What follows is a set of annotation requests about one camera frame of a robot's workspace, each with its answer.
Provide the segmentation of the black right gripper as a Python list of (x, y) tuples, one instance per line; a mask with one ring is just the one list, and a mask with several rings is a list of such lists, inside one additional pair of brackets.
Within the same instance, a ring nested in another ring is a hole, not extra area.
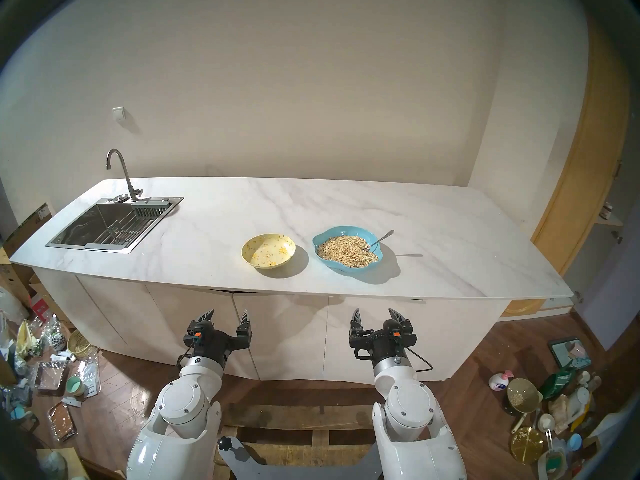
[(359, 308), (353, 312), (350, 322), (350, 347), (358, 360), (368, 360), (376, 366), (382, 360), (407, 359), (407, 348), (417, 344), (417, 335), (411, 322), (401, 313), (390, 309), (393, 321), (385, 321), (383, 328), (377, 331), (365, 330)]

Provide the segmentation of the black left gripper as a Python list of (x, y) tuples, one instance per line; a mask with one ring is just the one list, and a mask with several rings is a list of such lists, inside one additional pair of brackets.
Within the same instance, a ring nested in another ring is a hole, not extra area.
[(183, 343), (188, 349), (193, 350), (188, 364), (204, 365), (215, 362), (225, 370), (231, 353), (247, 350), (250, 347), (252, 329), (247, 310), (242, 313), (236, 336), (233, 337), (215, 329), (212, 321), (214, 313), (215, 310), (210, 310), (197, 320), (191, 321), (188, 332), (183, 337)]

